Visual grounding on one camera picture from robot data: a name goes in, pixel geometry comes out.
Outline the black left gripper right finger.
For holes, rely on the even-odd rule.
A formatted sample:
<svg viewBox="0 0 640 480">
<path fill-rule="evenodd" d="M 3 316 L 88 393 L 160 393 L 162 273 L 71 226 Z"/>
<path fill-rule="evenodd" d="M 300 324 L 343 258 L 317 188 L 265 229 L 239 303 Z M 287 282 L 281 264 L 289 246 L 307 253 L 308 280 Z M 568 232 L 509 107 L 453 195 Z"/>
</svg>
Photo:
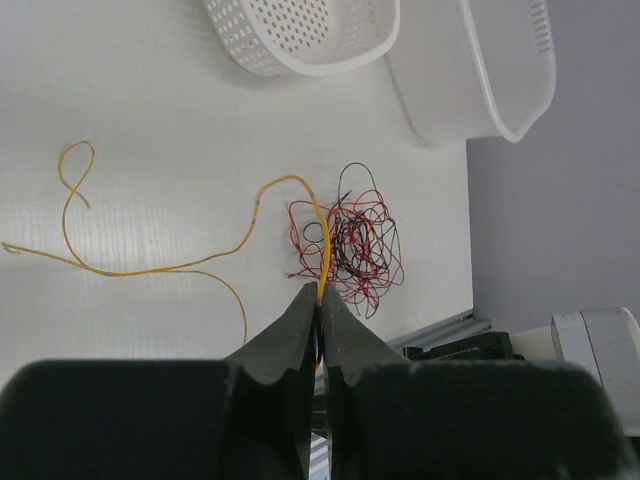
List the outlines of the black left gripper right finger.
<svg viewBox="0 0 640 480">
<path fill-rule="evenodd" d="M 335 479 L 621 479 L 603 388 L 561 361 L 412 362 L 333 287 L 320 308 Z"/>
</svg>

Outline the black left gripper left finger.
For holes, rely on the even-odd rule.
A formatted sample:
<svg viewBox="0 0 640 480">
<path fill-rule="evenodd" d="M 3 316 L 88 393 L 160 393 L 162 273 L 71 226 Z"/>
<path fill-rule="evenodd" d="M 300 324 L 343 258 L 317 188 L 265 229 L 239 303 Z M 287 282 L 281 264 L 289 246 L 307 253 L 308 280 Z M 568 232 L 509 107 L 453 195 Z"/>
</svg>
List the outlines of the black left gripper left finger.
<svg viewBox="0 0 640 480">
<path fill-rule="evenodd" d="M 305 479 L 316 292 L 214 360 L 41 360 L 1 392 L 5 479 Z"/>
</svg>

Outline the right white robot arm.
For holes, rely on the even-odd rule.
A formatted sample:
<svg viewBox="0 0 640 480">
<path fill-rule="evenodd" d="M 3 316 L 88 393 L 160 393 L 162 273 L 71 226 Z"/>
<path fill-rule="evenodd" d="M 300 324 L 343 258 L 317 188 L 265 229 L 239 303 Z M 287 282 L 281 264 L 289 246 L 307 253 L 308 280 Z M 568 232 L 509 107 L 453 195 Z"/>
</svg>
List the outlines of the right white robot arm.
<svg viewBox="0 0 640 480">
<path fill-rule="evenodd" d="M 412 361 L 333 288 L 319 337 L 335 479 L 635 479 L 639 328 L 625 308 L 553 317 L 512 359 Z"/>
</svg>

